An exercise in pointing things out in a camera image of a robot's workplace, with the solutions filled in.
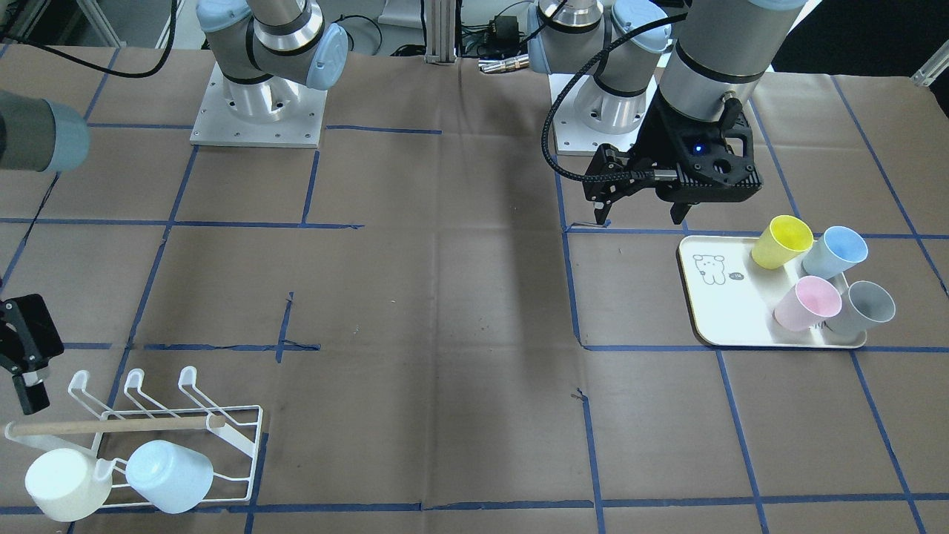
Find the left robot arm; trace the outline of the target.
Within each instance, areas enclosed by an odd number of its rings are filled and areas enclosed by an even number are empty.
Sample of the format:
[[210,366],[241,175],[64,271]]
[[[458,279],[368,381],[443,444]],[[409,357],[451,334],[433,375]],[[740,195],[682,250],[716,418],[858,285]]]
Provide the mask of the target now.
[[549,136],[570,91],[587,128],[637,131],[625,148],[595,149],[582,183],[597,225],[617,202],[653,189],[682,223],[706,202],[745,202],[762,187],[745,104],[803,1],[686,1],[670,15],[652,1],[536,1],[529,14],[534,71],[567,74],[541,131]]

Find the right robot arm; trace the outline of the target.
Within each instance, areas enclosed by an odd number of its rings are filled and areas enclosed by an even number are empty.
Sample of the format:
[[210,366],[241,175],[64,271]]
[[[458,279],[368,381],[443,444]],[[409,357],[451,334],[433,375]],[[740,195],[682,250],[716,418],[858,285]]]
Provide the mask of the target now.
[[61,172],[48,165],[2,170],[2,414],[53,415],[62,379],[82,349],[115,369],[119,341],[131,348],[315,352],[332,342],[326,323],[294,319],[270,338],[280,304],[263,310],[250,286],[210,293],[199,304],[189,286],[171,303],[133,308],[133,288],[147,288],[145,266],[162,253],[162,232],[175,237],[238,237],[343,230],[312,213],[317,179],[304,182],[313,148],[213,148],[197,156],[199,181],[189,193],[187,117],[207,117],[205,90],[218,108],[234,108],[228,79],[210,51],[81,50],[85,61],[112,59],[109,72],[71,65],[27,45],[2,58],[2,149],[50,159],[55,113],[78,131],[84,162]]

